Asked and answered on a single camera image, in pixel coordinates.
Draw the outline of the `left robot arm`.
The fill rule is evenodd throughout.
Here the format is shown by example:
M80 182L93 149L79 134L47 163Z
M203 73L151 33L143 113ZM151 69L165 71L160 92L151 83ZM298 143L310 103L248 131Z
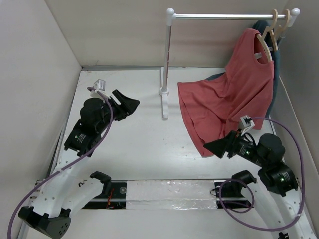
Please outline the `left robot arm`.
M80 119L64 143L53 173L43 180L37 198L30 206L19 210L18 216L31 228L51 239L62 238L71 224L71 218L91 199L107 197L112 192L111 177L93 172L87 181L70 194L78 173L95 149L103 142L113 121L121 121L134 113L140 104L114 90L112 97L89 87L92 97L83 103Z

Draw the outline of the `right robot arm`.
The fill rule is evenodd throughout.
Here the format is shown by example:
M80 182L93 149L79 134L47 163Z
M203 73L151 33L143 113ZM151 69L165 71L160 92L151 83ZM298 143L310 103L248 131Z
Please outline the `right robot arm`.
M248 133L231 131L226 137L206 143L204 148L215 156L240 156L260 167L258 178L248 170L234 174L218 187L220 205L232 218L234 202L225 199L229 193L244 197L246 211L255 209L266 227L257 227L235 218L240 224L264 232L275 239L314 239L311 225L304 214L305 191L300 189L293 171L284 163L285 148L273 134L264 134L255 142Z

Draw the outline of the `red t shirt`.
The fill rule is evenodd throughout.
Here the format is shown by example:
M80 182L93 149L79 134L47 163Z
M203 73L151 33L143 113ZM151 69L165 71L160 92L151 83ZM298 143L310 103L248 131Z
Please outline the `red t shirt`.
M273 96L274 62L267 59L259 35L252 28L243 32L218 78L178 83L183 122L202 157L213 155L204 144L237 130L242 116L266 115Z

